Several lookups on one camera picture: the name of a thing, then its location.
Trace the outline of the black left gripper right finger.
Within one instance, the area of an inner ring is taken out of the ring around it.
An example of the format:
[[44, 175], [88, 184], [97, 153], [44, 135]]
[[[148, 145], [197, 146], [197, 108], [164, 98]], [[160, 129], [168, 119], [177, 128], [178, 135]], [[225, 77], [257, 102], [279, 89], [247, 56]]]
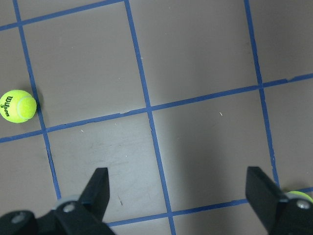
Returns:
[[289, 202], [288, 197], [258, 166], [247, 168], [245, 194], [266, 231], [272, 232]]

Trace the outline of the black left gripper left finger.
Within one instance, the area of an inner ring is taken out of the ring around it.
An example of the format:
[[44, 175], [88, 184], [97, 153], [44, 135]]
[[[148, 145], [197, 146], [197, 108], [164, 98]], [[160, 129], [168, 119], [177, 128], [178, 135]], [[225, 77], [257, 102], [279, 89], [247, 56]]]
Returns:
[[96, 219], [103, 220], [109, 203], [109, 173], [106, 167], [94, 171], [78, 201]]

